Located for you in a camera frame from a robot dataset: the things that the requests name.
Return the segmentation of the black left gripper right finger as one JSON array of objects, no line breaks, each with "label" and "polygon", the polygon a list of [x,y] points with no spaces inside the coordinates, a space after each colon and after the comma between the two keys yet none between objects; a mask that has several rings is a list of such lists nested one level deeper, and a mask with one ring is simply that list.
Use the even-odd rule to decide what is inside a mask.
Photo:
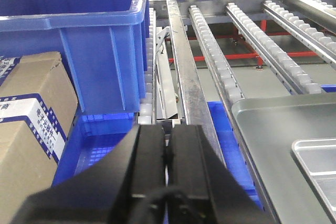
[{"label": "black left gripper right finger", "polygon": [[199,125],[178,125],[169,142],[170,223],[273,223],[221,162]]}]

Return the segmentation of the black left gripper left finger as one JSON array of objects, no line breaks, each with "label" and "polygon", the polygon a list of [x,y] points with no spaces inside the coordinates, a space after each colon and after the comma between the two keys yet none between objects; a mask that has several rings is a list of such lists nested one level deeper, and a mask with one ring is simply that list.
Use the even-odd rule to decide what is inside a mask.
[{"label": "black left gripper left finger", "polygon": [[138,125],[94,165],[26,198],[13,223],[162,223],[164,203],[138,204],[165,185],[165,140],[158,125]]}]

